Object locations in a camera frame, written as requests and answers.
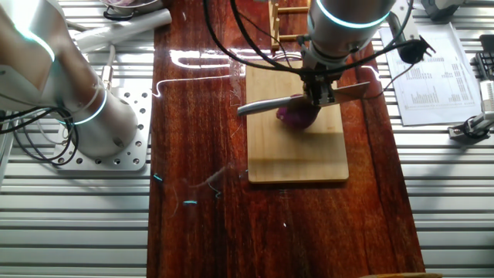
glowing blue ring light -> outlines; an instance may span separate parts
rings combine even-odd
[[[338,25],[345,26],[345,27],[352,28],[352,29],[364,29],[364,28],[369,28],[369,27],[373,27],[373,26],[376,26],[378,24],[381,24],[381,22],[383,22],[383,20],[385,20],[387,18],[387,16],[389,15],[389,13],[390,13],[390,12],[388,12],[382,18],[380,18],[380,19],[378,19],[376,21],[373,21],[373,22],[369,22],[369,23],[352,23],[352,22],[346,22],[344,20],[341,20],[341,19],[337,18],[334,15],[331,15],[331,13],[328,12],[328,10],[326,10],[326,8],[324,8],[323,3],[321,3],[321,0],[316,0],[316,2],[318,4],[319,8],[321,9],[321,11],[323,11],[323,14],[325,16],[327,16],[328,19],[331,19],[333,22],[335,22]]]
[[[78,121],[76,123],[74,123],[75,125],[77,124],[84,124],[84,123],[87,123],[88,121],[94,119],[94,117],[98,116],[98,114],[101,112],[101,110],[103,109],[103,107],[105,107],[105,104],[107,104],[107,97],[108,97],[108,92],[105,90],[105,97],[103,98],[103,103],[101,104],[100,108],[98,108],[98,111],[96,111],[93,115],[91,115],[91,117],[88,117],[87,119],[85,120],[81,120],[81,121]]]

wooden cutting board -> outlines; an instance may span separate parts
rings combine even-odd
[[[303,83],[296,74],[250,66],[245,74],[247,103],[302,93]],[[276,118],[276,110],[248,115],[247,145],[252,183],[348,179],[340,105],[321,109],[304,131],[287,127]]]

robotic arm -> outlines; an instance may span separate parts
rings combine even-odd
[[[168,10],[155,13],[82,32],[78,48],[56,0],[0,0],[0,110],[64,109],[78,130],[80,152],[90,158],[121,152],[137,133],[136,114],[109,91],[80,51],[171,22]]]
[[[308,34],[299,44],[302,47],[303,68],[309,70],[333,70],[345,65],[350,54],[363,49],[372,39],[384,20],[390,24],[396,43],[418,39],[413,22],[406,24],[410,17],[407,0],[313,0],[307,17]],[[401,26],[403,32],[398,36]],[[406,63],[417,63],[425,48],[409,45],[398,49]],[[302,76],[303,91],[313,106],[324,107],[356,98],[339,97],[330,84],[341,77],[343,71],[330,75]],[[351,90],[362,96],[367,83],[352,86]],[[262,100],[250,103],[238,110],[239,115],[263,112],[286,106],[290,100]]]

metal bracket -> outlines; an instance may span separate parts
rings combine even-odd
[[[126,91],[125,88],[113,88],[112,94],[125,100],[134,110],[138,129],[132,143],[126,146],[119,154],[107,158],[88,158],[80,152],[76,153],[74,159],[63,166],[56,167],[58,171],[139,171],[146,165],[147,146],[151,127],[152,93],[150,89],[143,91]],[[63,140],[65,127],[61,124],[58,141]],[[64,146],[56,145],[55,153],[62,151]],[[69,159],[73,152],[71,145],[61,158]]]

wooden table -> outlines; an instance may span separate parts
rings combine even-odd
[[[268,28],[267,3],[238,5]],[[228,1],[211,0],[209,8],[220,40],[255,57]],[[151,181],[147,276],[354,278],[425,271],[384,98],[341,105],[347,182],[251,185],[246,120],[236,116],[245,103],[245,68],[212,42],[201,0],[177,0],[171,14],[171,26],[155,35],[154,84],[163,82],[153,102],[151,167],[159,178]],[[290,33],[305,32],[306,15],[287,17],[282,33],[288,25]],[[269,49],[269,38],[248,27]],[[370,53],[368,47],[352,59]],[[340,83],[374,78],[369,72],[349,70]],[[372,88],[380,90],[375,82]]]

